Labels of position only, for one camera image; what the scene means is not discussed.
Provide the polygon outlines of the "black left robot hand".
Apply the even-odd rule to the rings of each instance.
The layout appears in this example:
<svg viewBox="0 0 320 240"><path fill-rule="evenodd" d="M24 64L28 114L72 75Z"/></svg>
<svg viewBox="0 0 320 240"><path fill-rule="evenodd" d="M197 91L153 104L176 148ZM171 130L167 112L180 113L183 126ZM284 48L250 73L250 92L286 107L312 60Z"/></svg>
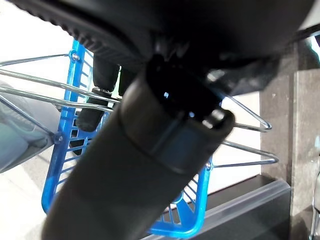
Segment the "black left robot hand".
<svg viewBox="0 0 320 240"><path fill-rule="evenodd" d="M16 0L133 71L49 210L44 240L135 240L236 126L225 96L264 89L312 0Z"/></svg>

